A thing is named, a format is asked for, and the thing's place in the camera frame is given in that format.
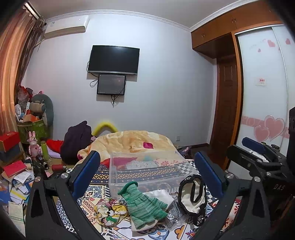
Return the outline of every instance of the blue booklet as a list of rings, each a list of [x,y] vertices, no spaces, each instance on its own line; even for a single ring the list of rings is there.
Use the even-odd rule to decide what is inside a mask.
[[[10,201],[8,182],[5,180],[0,180],[0,201],[5,204]]]

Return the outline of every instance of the ceiling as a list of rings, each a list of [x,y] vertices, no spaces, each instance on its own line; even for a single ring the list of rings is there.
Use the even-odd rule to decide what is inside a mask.
[[[146,13],[188,28],[233,2],[236,0],[30,0],[46,18],[84,10],[111,9]]]

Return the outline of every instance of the air conditioner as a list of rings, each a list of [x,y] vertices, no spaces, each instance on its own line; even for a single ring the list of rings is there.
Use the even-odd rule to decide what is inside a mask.
[[[64,19],[48,22],[44,37],[45,39],[48,39],[67,34],[84,33],[86,32],[88,23],[88,15],[67,17]]]

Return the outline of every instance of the knitted glove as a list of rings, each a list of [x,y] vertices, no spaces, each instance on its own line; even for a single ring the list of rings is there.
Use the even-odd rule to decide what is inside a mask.
[[[167,216],[162,209],[167,207],[155,197],[148,197],[137,189],[138,183],[135,181],[127,183],[118,192],[127,202],[128,211],[132,217],[136,228],[141,228],[144,224],[153,222],[155,219],[161,220]]]

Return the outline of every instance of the orange curtain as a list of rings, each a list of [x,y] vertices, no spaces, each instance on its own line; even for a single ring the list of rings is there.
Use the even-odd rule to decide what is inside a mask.
[[[0,135],[17,131],[14,89],[26,40],[36,20],[20,9],[0,36]]]

